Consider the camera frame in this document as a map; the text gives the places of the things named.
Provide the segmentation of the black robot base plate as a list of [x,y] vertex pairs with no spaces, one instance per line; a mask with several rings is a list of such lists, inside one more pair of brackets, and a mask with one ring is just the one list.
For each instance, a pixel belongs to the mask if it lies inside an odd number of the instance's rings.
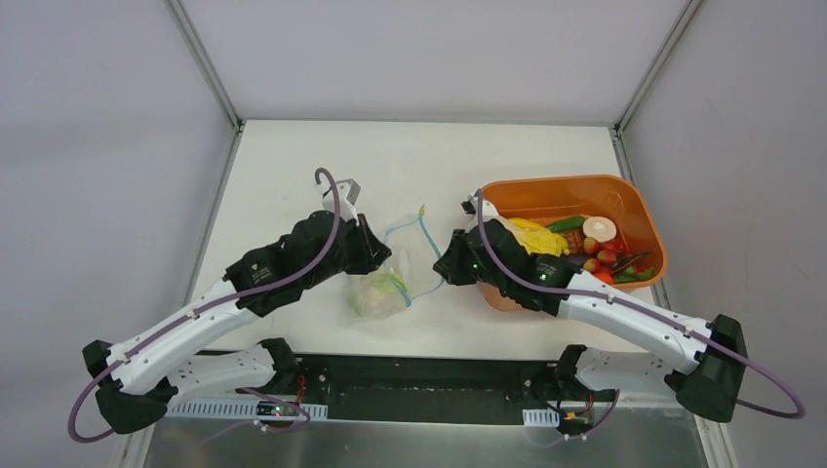
[[520,425],[524,410],[608,403],[555,375],[555,362],[299,354],[292,370],[261,387],[303,394],[335,420]]

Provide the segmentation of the clear zip top bag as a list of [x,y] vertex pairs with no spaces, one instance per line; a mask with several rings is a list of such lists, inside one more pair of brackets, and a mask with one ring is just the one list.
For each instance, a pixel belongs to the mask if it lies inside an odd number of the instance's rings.
[[354,277],[346,301],[356,317],[386,319],[441,288],[445,280],[433,270],[441,251],[425,222],[426,207],[401,217],[381,237],[391,256],[375,272]]

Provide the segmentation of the green cucumber toy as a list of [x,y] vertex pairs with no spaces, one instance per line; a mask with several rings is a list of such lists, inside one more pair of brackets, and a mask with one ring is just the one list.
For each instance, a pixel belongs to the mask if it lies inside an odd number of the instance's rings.
[[548,224],[547,228],[554,233],[568,232],[576,229],[581,229],[585,221],[585,216],[575,215],[556,220]]

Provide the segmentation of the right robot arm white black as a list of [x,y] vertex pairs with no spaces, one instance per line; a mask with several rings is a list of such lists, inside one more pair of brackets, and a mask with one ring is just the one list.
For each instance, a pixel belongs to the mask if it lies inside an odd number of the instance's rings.
[[684,409],[716,422],[730,422],[741,402],[748,355],[742,326],[732,317],[707,322],[647,304],[560,256],[528,253],[497,219],[456,229],[433,269],[450,285],[489,285],[525,309],[640,347],[612,355],[568,346],[553,374],[566,399],[589,390],[671,392]]

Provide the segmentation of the white cauliflower toy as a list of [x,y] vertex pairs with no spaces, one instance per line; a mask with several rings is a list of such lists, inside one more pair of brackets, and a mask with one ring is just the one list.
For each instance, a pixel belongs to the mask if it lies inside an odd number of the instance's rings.
[[363,319],[385,319],[409,307],[407,286],[394,271],[375,271],[353,280],[346,295],[348,307]]

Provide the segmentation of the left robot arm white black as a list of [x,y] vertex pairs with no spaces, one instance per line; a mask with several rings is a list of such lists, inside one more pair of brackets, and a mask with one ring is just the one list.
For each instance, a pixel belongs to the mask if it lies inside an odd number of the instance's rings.
[[362,214],[350,220],[329,211],[311,214],[275,243],[245,253],[200,297],[150,330],[121,343],[86,345],[100,415],[112,432],[130,434],[177,405],[215,393],[290,392],[298,362],[283,338],[229,354],[202,351],[337,274],[375,272],[391,255]]

